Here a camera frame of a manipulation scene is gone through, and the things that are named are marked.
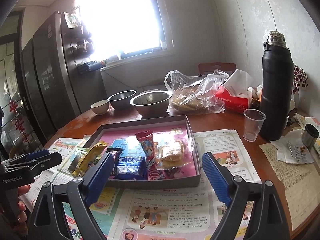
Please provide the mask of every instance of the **glass cabinet door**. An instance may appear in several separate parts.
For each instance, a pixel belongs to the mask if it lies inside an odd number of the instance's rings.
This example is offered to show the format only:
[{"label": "glass cabinet door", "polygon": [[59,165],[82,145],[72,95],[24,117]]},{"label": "glass cabinet door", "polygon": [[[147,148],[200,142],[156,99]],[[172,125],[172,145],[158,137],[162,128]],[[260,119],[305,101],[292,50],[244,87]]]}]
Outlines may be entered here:
[{"label": "glass cabinet door", "polygon": [[9,157],[42,149],[19,93],[15,53],[14,42],[0,45],[1,143]]}]

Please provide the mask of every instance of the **round table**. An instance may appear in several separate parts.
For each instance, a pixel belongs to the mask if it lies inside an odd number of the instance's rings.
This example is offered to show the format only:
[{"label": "round table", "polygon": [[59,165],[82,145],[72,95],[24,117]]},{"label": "round table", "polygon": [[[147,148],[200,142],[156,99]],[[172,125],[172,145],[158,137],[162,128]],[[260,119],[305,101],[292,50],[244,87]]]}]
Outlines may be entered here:
[{"label": "round table", "polygon": [[[104,115],[96,115],[92,110],[81,114],[63,128],[59,129],[56,134],[49,140],[44,148],[49,148],[59,138],[83,138],[84,135],[92,135],[97,128],[102,124],[127,122],[140,120],[141,115],[134,109],[129,108],[123,111],[115,111],[109,108]],[[289,223],[289,228],[292,228],[289,208],[284,192],[283,183],[277,178],[265,154],[260,149],[259,145],[268,143],[268,141],[258,136],[255,142],[248,142],[243,138],[244,132],[244,116],[242,114],[226,111],[220,114],[206,114],[206,115],[188,115],[188,119],[193,132],[203,132],[220,129],[236,130],[247,149],[252,163],[260,176],[261,180],[271,180],[279,194],[284,212]],[[309,217],[294,231],[290,229],[291,239],[297,236],[304,230],[309,223],[316,217],[320,211],[320,205],[309,215]]]}]

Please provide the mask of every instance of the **clear plastic cup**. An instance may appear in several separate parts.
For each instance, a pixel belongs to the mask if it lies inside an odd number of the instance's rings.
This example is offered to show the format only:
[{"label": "clear plastic cup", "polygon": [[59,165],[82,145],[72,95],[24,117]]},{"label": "clear plastic cup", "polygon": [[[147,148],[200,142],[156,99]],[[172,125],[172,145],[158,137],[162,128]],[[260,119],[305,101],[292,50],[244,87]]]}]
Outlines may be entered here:
[{"label": "clear plastic cup", "polygon": [[266,119],[266,115],[256,109],[246,109],[243,114],[245,117],[243,138],[248,142],[254,142]]}]

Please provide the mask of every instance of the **red candy wrapper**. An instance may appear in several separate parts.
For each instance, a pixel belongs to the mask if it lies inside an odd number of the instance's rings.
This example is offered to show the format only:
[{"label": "red candy wrapper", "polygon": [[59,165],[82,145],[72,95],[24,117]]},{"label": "red candy wrapper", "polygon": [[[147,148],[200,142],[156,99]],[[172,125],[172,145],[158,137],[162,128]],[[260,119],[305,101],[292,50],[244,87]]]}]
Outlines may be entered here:
[{"label": "red candy wrapper", "polygon": [[153,131],[136,133],[137,140],[141,143],[146,154],[148,180],[163,179],[163,174],[156,169],[155,149],[153,145]]}]

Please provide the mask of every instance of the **sunlight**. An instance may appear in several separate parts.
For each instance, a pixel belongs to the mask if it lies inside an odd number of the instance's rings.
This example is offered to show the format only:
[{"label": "sunlight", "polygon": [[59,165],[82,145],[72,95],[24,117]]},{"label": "sunlight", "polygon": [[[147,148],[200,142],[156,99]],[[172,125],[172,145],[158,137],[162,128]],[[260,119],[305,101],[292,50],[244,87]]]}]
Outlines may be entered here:
[{"label": "sunlight", "polygon": [[151,0],[76,0],[76,4],[81,5],[81,19],[92,32],[92,60],[159,47]]}]

